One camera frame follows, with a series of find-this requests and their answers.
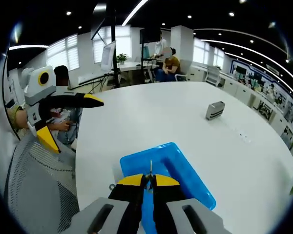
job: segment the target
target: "black ceiling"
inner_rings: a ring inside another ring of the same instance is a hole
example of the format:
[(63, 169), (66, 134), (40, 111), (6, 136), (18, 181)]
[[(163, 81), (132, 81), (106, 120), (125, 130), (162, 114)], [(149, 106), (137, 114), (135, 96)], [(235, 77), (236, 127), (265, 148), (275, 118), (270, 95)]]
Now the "black ceiling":
[[(122, 24), (131, 10), (140, 0), (116, 0), (116, 23)], [(90, 31), (91, 14), (95, 1), (64, 1), (55, 4), (33, 4), (22, 11), (20, 22), (22, 23), (21, 36), (18, 45), (42, 44), (50, 45), (69, 35), (86, 33)], [(268, 11), (260, 5), (259, 0), (249, 0), (240, 4), (239, 0), (149, 0), (142, 9), (128, 23), (133, 27), (164, 27), (171, 28), (184, 25), (192, 29), (221, 28), (237, 30), (256, 35), (268, 40), (278, 47), (286, 50), (283, 36), (276, 27), (269, 28), (274, 21), (273, 11)], [(280, 63), (288, 71), (293, 73), (293, 61), (286, 63), (287, 55), (276, 47), (251, 36), (240, 33), (219, 30), (197, 30), (196, 37), (230, 42), (248, 47), (260, 52)], [(260, 61), (277, 69), (283, 74), (283, 79), (293, 88), (293, 79), (274, 63), (253, 52), (219, 43), (211, 43), (212, 46), (225, 48), (225, 52), (239, 55), (260, 64)], [(22, 49), (9, 52), (8, 67), (13, 69), (22, 67), (43, 49)]]

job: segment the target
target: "small silver box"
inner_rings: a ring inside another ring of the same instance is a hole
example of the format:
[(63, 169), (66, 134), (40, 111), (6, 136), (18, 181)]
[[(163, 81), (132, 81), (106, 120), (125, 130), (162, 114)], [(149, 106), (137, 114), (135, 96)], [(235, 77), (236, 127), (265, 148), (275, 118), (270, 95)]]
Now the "small silver box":
[(207, 108), (206, 116), (208, 120), (212, 120), (221, 116), (225, 108), (225, 104), (222, 101), (215, 102), (209, 105)]

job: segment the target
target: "white office chair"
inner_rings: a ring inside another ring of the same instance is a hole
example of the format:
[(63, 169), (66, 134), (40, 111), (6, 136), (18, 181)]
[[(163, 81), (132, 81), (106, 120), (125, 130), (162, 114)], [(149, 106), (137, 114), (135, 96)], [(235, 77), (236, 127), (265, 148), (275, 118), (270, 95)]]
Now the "white office chair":
[(188, 72), (189, 69), (191, 67), (192, 61), (189, 60), (184, 60), (181, 59), (180, 60), (180, 74), (176, 74), (175, 75), (175, 79), (176, 81), (187, 81), (187, 76), (188, 76)]
[(219, 74), (220, 74), (220, 70), (217, 67), (207, 66), (207, 74), (205, 77), (205, 82), (217, 87), (220, 82)]

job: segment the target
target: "blue tray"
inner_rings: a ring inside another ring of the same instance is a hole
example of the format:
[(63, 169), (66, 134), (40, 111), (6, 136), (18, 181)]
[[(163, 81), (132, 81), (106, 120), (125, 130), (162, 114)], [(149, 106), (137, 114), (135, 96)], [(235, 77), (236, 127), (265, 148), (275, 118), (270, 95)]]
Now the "blue tray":
[[(149, 174), (151, 160), (153, 174), (161, 174), (177, 180), (187, 198), (196, 198), (210, 210), (215, 208), (214, 197), (175, 143), (167, 143), (122, 157), (120, 164), (124, 176)], [(147, 234), (156, 233), (153, 208), (153, 194), (151, 191), (145, 190), (142, 204), (142, 225)]]

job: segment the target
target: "window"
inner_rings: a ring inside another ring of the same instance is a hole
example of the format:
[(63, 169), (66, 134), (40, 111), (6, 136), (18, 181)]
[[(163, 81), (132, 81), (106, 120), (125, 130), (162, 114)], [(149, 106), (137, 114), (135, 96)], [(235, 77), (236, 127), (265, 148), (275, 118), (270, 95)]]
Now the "window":
[(79, 68), (77, 35), (62, 39), (47, 48), (47, 65), (65, 65), (69, 71)]
[[(111, 27), (104, 27), (99, 30), (99, 34), (102, 39), (110, 44), (112, 42)], [(129, 58), (131, 57), (131, 37), (130, 37), (130, 26), (116, 26), (116, 54), (126, 54)], [(105, 44), (101, 40), (98, 34), (93, 38), (93, 57), (94, 62), (101, 62), (102, 52)]]
[(209, 44), (194, 38), (193, 61), (207, 64), (209, 61)]
[(222, 50), (215, 47), (213, 66), (217, 66), (217, 67), (220, 67), (221, 69), (223, 69), (224, 56), (225, 56), (225, 53)]

